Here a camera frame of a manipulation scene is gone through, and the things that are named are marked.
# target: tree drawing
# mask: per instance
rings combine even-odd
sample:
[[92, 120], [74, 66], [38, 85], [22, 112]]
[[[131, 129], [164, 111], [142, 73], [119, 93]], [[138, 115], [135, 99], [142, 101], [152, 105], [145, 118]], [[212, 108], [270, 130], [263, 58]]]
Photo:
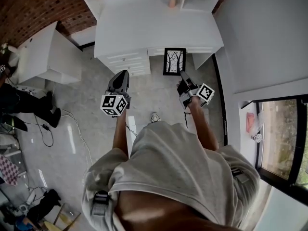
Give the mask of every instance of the tree drawing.
[[167, 73], [179, 73], [183, 68], [183, 51], [167, 52]]

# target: skin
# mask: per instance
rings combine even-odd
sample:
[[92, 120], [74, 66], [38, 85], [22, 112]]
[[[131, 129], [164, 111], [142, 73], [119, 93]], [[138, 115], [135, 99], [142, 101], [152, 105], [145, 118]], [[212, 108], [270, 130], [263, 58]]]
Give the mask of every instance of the skin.
[[39, 231], [39, 230], [40, 230], [40, 229], [39, 229], [37, 226], [35, 226], [35, 225], [33, 224], [33, 222], [30, 221], [28, 218], [24, 218], [23, 223], [24, 223], [25, 225], [27, 225], [28, 223], [30, 223], [35, 231]]
[[5, 68], [4, 73], [2, 73], [2, 75], [0, 77], [0, 88], [5, 83], [5, 80], [6, 80], [7, 77], [9, 77], [9, 75], [10, 75], [9, 69]]
[[112, 148], [121, 149], [128, 158], [128, 148], [126, 139], [126, 109], [123, 111], [121, 116], [118, 116], [116, 120], [114, 135], [114, 143]]
[[[218, 142], [207, 124], [199, 97], [188, 105], [202, 146], [216, 151]], [[126, 110], [117, 118], [113, 148], [120, 148], [128, 157]], [[126, 231], [237, 231], [204, 219], [198, 212], [178, 201], [138, 191], [122, 191], [115, 208]]]
[[200, 106], [200, 98], [192, 97], [191, 103], [188, 104], [191, 111], [194, 124], [196, 126], [197, 135], [203, 148], [211, 151], [218, 150], [218, 141], [206, 122], [203, 109]]

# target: checkered cloth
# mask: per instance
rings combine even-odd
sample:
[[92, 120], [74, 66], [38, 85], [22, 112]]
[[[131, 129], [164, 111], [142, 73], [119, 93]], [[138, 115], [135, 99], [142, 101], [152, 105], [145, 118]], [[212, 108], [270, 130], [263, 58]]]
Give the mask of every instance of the checkered cloth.
[[19, 167], [13, 164], [9, 159], [7, 159], [3, 155], [0, 155], [0, 170], [3, 175], [3, 180], [7, 184], [13, 186], [17, 185], [17, 175]]

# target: concrete floor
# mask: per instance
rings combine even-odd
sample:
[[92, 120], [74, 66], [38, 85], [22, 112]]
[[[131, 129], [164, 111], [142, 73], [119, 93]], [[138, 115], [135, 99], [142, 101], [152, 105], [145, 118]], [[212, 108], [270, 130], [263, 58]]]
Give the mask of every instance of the concrete floor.
[[[116, 119], [103, 114], [100, 110], [101, 95], [104, 94], [113, 73], [98, 59], [93, 58], [94, 47], [84, 49], [84, 68], [82, 80], [70, 85], [56, 84], [54, 105], [71, 112], [80, 127], [83, 139], [87, 143], [93, 162], [112, 149]], [[163, 76], [163, 56], [150, 57], [151, 75], [131, 77], [128, 90], [132, 97], [128, 116], [133, 116], [135, 124], [131, 129], [137, 133], [149, 123], [150, 114], [156, 111], [162, 120], [185, 124], [183, 108], [179, 102], [176, 84], [180, 77]], [[186, 56], [186, 72], [197, 84], [206, 83], [215, 90], [210, 104], [206, 106], [205, 117], [213, 129], [220, 146], [223, 145], [223, 122], [220, 95], [213, 62], [209, 59], [198, 70], [193, 67], [191, 55]], [[35, 123], [33, 114], [20, 114], [28, 123]], [[195, 132], [191, 117], [187, 117], [188, 128]], [[41, 133], [36, 125], [28, 125], [29, 132], [18, 132], [25, 162], [28, 168], [29, 185], [44, 186], [42, 175], [49, 189], [55, 189], [62, 197], [62, 203], [68, 203], [73, 212], [81, 211], [83, 175], [91, 162], [89, 152], [79, 136], [76, 123], [68, 116], [61, 118], [57, 128], [51, 128], [54, 138], [53, 147], [42, 142]], [[46, 144], [51, 143], [51, 135], [43, 131]], [[127, 129], [129, 146], [134, 135]], [[59, 207], [46, 216], [53, 221]], [[93, 230], [84, 216], [72, 228], [74, 231]]]

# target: black and white marker cube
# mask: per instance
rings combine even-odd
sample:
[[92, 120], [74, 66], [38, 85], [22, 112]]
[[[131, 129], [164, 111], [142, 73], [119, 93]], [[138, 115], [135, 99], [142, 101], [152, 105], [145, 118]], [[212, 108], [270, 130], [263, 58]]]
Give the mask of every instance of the black and white marker cube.
[[4, 65], [0, 65], [0, 74], [5, 70], [5, 66]]
[[127, 104], [122, 95], [103, 95], [101, 110], [108, 116], [120, 116]]
[[197, 95], [202, 98], [206, 104], [209, 104], [212, 97], [214, 96], [214, 90], [206, 84], [202, 84], [201, 88], [197, 92]]

